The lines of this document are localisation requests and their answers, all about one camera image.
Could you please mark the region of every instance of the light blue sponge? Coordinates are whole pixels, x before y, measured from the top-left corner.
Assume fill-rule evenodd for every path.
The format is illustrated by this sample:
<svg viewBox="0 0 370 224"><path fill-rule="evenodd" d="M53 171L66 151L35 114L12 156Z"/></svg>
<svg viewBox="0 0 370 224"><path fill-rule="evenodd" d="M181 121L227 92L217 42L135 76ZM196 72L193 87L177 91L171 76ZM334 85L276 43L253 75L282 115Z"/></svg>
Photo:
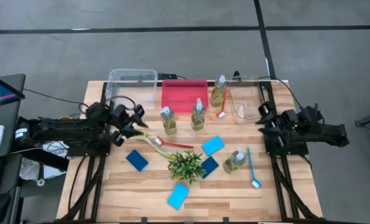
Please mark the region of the light blue sponge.
<svg viewBox="0 0 370 224"><path fill-rule="evenodd" d="M211 154L215 153L219 149L222 149L224 146L225 146L225 144L221 140L220 136L216 136L216 137L208 140L208 142L204 143L202 145L202 148L204 149L206 154L208 156L210 156Z"/></svg>
<svg viewBox="0 0 370 224"><path fill-rule="evenodd" d="M183 204L188 193L189 193L189 188L178 183L175 186L173 192L171 193L170 198L168 198L167 203L173 206L176 210L178 210Z"/></svg>

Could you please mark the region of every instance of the green plant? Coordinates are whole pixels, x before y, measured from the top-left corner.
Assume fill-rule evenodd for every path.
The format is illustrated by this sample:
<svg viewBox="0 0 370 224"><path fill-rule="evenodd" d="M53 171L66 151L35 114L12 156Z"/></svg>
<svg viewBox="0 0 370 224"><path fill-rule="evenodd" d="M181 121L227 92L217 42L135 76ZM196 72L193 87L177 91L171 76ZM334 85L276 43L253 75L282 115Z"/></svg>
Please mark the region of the green plant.
<svg viewBox="0 0 370 224"><path fill-rule="evenodd" d="M169 161L168 169L171 171L171 178L179 177L179 180L189 182L197 181L196 177L203 176L206 171L202 169L201 156L196 154L193 150L185 151L186 155L175 153L172 161Z"/></svg>

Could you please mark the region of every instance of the red tray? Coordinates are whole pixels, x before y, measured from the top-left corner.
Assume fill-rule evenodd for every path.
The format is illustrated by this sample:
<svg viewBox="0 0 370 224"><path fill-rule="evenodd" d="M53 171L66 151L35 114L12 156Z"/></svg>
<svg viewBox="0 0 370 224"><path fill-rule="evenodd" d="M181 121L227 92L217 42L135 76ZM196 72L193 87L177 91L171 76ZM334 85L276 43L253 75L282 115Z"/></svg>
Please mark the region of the red tray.
<svg viewBox="0 0 370 224"><path fill-rule="evenodd" d="M206 80L163 80L161 107L168 106L175 113L192 113L196 99L209 107Z"/></svg>

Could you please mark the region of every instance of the wooden table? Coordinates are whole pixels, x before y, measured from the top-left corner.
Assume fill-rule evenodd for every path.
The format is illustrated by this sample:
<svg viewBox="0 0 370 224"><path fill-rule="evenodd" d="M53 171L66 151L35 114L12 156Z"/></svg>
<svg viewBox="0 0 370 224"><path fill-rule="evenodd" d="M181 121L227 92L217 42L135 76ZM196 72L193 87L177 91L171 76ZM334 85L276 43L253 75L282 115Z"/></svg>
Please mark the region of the wooden table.
<svg viewBox="0 0 370 224"><path fill-rule="evenodd" d="M102 86L101 81L89 82L84 103L91 105L95 101L100 101ZM286 87L276 81L272 81L272 86L278 112L294 108L292 96ZM140 99L137 96L147 95L148 91L147 88L125 89L126 96L138 103ZM237 97L238 100L242 100L243 96ZM206 179L193 183L181 208L175 210L167 204L167 199L178 181L170 178L167 159L143 141L129 139L122 147L112 146L111 154L106 159L97 221L140 222L141 217L147 217L151 222L219 222L222 221L222 217L229 217L230 221L280 221L270 158L265 153L263 136L257 131L260 126L254 125L253 122L247 124L234 122L234 107L231 106L230 95L225 103L226 116L222 119L216 118L215 114L220 108L210 106L206 112L206 125L200 131L195 132L191 129L190 114L176 114L178 131L172 136L164 133L159 115L160 99L161 88L158 87L156 101L146 107L145 121L149 126L149 138L153 141L158 135L168 141L192 144L196 152L204 152L201 144L219 135L225 142L225 148L212 156L220 166ZM245 151L247 146L252 152L255 175L262 183L260 189L255 189L251 184L249 163L231 175L226 174L222 168L222 163L232 152L238 149ZM134 149L149 161L149 165L141 173L125 158ZM163 149L168 152L184 150L168 146L163 146ZM69 193L80 160L81 158L70 160L57 218L67 213ZM288 160L294 189L311 211L321 216L310 166L300 156L288 156ZM88 159L80 168L72 205L83 190L87 161ZM292 215L290 202L285 190L284 197L287 214L290 217ZM92 200L88 200L86 217L90 216L91 207Z"/></svg>

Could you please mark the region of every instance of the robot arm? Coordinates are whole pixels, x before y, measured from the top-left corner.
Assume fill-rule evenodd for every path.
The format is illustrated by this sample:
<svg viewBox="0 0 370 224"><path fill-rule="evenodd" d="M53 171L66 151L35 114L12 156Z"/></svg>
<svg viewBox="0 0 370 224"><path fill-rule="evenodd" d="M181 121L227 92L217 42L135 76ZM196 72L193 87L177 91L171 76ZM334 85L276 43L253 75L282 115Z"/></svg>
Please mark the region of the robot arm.
<svg viewBox="0 0 370 224"><path fill-rule="evenodd" d="M287 110L274 116L272 111L270 101L261 105L259 112L262 118L256 124L265 124L259 131L273 142L272 145L277 148L276 152L280 152L279 154L288 154L291 148L306 142L326 142L338 147L349 144L344 125L325 124L318 105L314 108L307 106L299 113Z"/></svg>
<svg viewBox="0 0 370 224"><path fill-rule="evenodd" d="M69 146L69 156L101 156L106 144L121 146L123 137L143 134L134 129L134 123L148 127L141 119L145 114L141 105L132 109L132 115L127 110L118 105L110 111L106 105L94 103L86 110L86 119L19 118L16 143L20 147L34 147L47 141L63 141ZM117 128L112 135L105 131L108 124Z"/></svg>

